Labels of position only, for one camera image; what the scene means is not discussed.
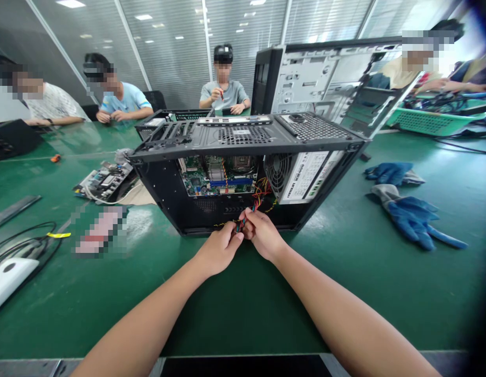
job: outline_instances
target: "hand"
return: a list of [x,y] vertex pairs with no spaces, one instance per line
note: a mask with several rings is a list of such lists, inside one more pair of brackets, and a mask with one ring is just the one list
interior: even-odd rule
[[128,113],[122,112],[121,110],[117,110],[117,111],[113,112],[110,117],[112,119],[115,119],[116,121],[123,121],[123,120],[131,119],[131,116]]
[[206,272],[207,277],[225,270],[234,258],[244,237],[242,233],[232,235],[235,227],[236,224],[230,221],[221,230],[215,230],[194,256],[193,260]]
[[215,88],[211,91],[211,101],[215,102],[220,98],[220,96],[223,95],[223,89],[222,88]]
[[100,123],[110,123],[110,115],[109,114],[97,112],[96,113],[96,119],[98,119],[98,121]]
[[486,92],[486,84],[466,84],[466,90],[473,93],[483,93]]
[[244,238],[255,245],[258,253],[276,264],[279,256],[288,250],[289,246],[281,238],[278,230],[266,214],[256,210],[252,212],[247,208],[239,215],[239,220],[246,218],[243,227]]
[[450,81],[450,79],[447,78],[447,77],[428,81],[418,89],[418,92],[427,92],[427,91],[433,91],[433,90],[434,91],[440,91],[440,90],[443,89],[445,84],[447,84],[449,81]]
[[237,104],[231,107],[231,114],[233,115],[239,115],[240,113],[243,112],[245,109],[245,106],[243,104]]
[[27,119],[25,123],[29,126],[51,126],[51,123],[47,119]]

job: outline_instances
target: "power supply label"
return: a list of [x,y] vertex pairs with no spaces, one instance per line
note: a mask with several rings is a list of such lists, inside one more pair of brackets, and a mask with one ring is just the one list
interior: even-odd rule
[[330,152],[306,152],[299,153],[297,163],[292,171],[291,180],[285,189],[285,199],[291,201],[301,201],[309,191],[314,190],[315,196],[317,189],[323,183],[323,180],[330,174],[333,167],[344,154],[343,151],[334,151],[328,161],[325,159]]

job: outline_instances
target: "blue glove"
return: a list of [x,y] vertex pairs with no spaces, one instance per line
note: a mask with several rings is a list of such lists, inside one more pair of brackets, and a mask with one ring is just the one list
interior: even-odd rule
[[439,219],[435,214],[438,208],[432,204],[413,196],[401,197],[396,186],[390,184],[375,185],[371,191],[381,199],[382,206],[405,237],[418,242],[424,250],[436,249],[430,236],[457,249],[468,247],[467,243],[443,234],[428,224],[431,220]]
[[425,183],[413,170],[410,162],[385,162],[376,167],[365,170],[368,180],[377,180],[377,184],[393,184],[399,186],[404,183]]

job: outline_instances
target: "yellow tag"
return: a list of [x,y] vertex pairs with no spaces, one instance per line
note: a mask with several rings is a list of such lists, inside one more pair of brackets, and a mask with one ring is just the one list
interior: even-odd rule
[[48,233],[47,236],[53,238],[65,238],[65,237],[70,237],[71,234],[72,233],[58,233],[58,234]]

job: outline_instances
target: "gray t-shirt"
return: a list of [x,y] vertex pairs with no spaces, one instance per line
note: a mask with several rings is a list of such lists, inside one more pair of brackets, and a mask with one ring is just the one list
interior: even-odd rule
[[[215,81],[211,81],[204,84],[201,89],[201,99],[200,101],[205,101],[211,97],[211,91],[216,87],[220,88],[220,84]],[[215,110],[220,110],[223,108],[228,108],[240,103],[243,103],[245,99],[250,99],[245,93],[243,86],[239,81],[229,81],[229,87],[227,90],[223,91],[223,101],[222,98],[218,98],[215,102],[211,104]]]

